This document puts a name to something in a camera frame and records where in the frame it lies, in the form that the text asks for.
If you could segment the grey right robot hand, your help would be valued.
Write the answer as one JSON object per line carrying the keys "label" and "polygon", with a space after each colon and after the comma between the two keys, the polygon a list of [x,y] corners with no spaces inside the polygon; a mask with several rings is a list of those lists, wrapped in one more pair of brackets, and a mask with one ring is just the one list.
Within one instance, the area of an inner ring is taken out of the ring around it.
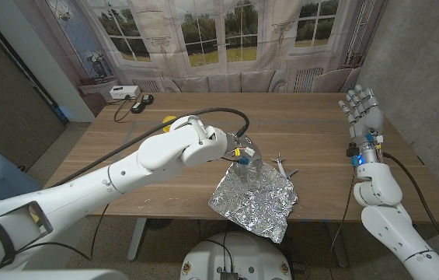
{"label": "grey right robot hand", "polygon": [[384,114],[372,89],[356,85],[347,91],[346,99],[346,103],[340,100],[338,104],[350,123],[352,141],[358,145],[383,143]]}

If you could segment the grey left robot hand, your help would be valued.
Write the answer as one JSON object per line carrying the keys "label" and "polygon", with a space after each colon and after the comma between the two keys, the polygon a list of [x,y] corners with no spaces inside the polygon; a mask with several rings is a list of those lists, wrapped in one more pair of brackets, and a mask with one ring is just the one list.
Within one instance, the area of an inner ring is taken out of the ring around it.
{"label": "grey left robot hand", "polygon": [[233,162],[233,172],[239,176],[243,183],[258,178],[261,174],[263,161],[257,145],[247,135],[238,137],[228,133],[226,136],[227,148],[224,158]]}

